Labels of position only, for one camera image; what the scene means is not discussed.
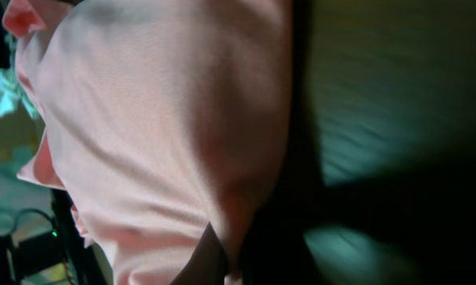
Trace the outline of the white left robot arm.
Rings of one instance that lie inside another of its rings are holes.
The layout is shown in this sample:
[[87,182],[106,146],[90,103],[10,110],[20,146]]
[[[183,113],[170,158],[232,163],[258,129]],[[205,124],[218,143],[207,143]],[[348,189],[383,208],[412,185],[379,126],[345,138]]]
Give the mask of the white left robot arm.
[[[51,192],[53,216],[33,208],[19,211],[13,226],[0,235],[0,284],[20,284],[26,278],[61,264],[63,277],[54,284],[100,284],[106,280],[92,249],[84,246],[70,214],[72,201],[64,192]],[[15,242],[19,222],[26,215],[41,217],[49,225],[48,231]]]

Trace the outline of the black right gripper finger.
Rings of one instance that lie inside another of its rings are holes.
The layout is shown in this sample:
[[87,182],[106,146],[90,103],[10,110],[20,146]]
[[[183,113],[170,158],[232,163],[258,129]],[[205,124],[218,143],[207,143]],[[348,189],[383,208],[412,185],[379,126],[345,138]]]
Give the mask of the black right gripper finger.
[[223,285],[227,273],[227,255],[208,223],[191,258],[171,285]]

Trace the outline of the pink cloth garment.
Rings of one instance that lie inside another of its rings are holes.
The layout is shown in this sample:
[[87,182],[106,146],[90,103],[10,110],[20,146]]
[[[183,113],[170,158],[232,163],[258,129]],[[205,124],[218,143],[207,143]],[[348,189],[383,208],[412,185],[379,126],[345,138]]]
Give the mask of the pink cloth garment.
[[23,181],[69,194],[117,284],[168,284],[211,226],[230,261],[288,142],[292,4],[12,1],[44,124]]

